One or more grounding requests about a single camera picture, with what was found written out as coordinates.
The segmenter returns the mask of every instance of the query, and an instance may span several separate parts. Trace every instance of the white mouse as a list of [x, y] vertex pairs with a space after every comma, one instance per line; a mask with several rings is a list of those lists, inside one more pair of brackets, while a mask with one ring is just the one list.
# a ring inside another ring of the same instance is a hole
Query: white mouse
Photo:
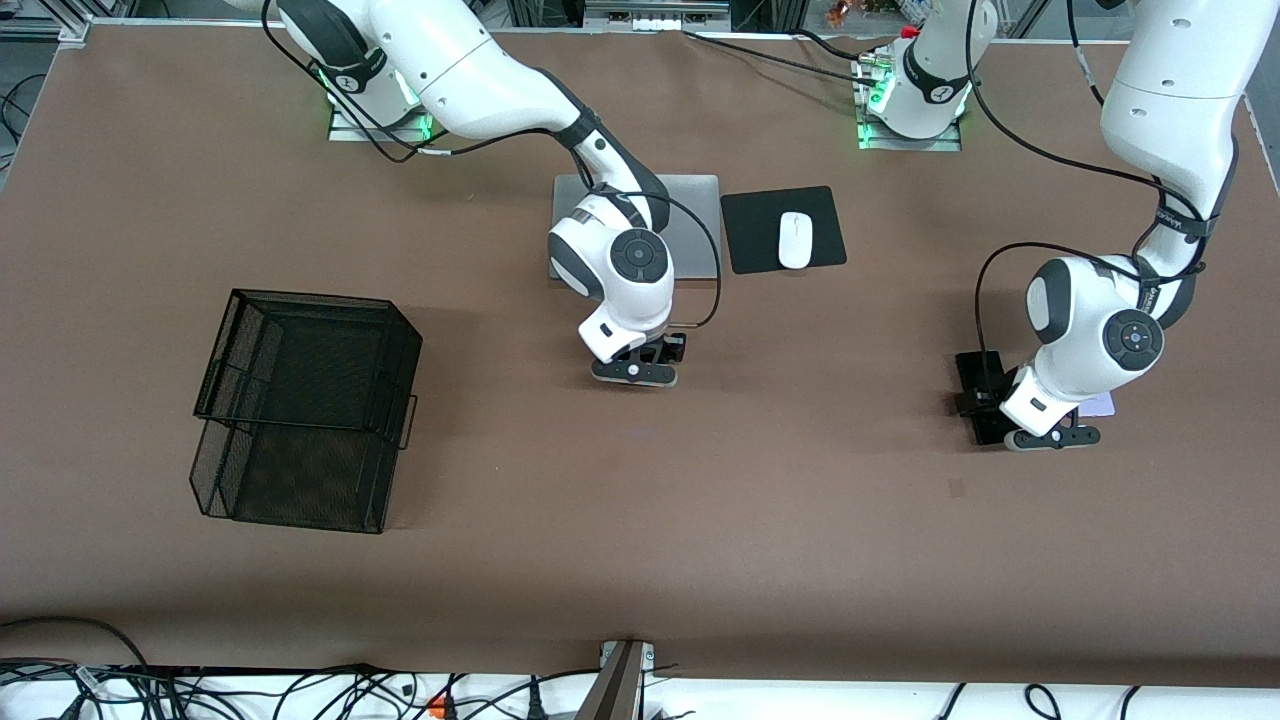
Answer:
[[778, 263], [783, 268], [806, 268], [813, 258], [813, 218], [804, 213], [782, 213], [778, 224]]

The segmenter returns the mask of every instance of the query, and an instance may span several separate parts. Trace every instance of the cable connector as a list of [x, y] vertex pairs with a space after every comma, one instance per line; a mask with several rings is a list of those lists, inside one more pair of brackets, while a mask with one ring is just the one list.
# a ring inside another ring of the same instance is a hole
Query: cable connector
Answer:
[[529, 676], [529, 714], [527, 720], [547, 720], [547, 711], [543, 708], [543, 691], [539, 688], [538, 675]]

